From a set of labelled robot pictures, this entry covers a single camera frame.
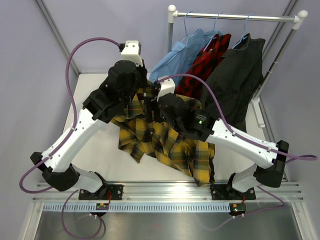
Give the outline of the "yellow plaid shirt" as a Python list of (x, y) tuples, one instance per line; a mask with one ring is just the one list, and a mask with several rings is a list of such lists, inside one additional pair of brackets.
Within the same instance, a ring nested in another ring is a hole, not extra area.
[(146, 102), (156, 98), (153, 87), (140, 88), (123, 115), (111, 122), (120, 128), (118, 149), (127, 152), (137, 163), (144, 155), (192, 177), (198, 186), (213, 184), (215, 145), (190, 139), (176, 132), (166, 122), (147, 122)]

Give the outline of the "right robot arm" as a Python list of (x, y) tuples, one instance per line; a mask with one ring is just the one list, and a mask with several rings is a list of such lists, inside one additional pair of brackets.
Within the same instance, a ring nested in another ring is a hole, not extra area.
[(233, 173), (226, 184), (212, 185), (210, 188), (214, 200), (240, 200), (254, 187), (281, 186), (285, 154), (289, 150), (286, 141), (274, 143), (255, 138), (230, 127), (221, 118), (214, 118), (206, 110), (191, 107), (173, 93), (147, 97), (145, 112), (148, 122), (165, 122), (184, 137), (223, 146), (254, 163), (241, 172)]

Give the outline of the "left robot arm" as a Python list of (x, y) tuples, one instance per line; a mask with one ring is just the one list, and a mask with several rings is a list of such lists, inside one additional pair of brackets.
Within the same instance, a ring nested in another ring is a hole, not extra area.
[(53, 144), (59, 150), (47, 149), (30, 156), (46, 183), (60, 192), (78, 188), (94, 199), (103, 199), (108, 192), (106, 180), (97, 172), (76, 167), (72, 160), (96, 132), (114, 117), (124, 114), (137, 90), (146, 84), (144, 62), (117, 61), (109, 69), (107, 78), (83, 102), (76, 125)]

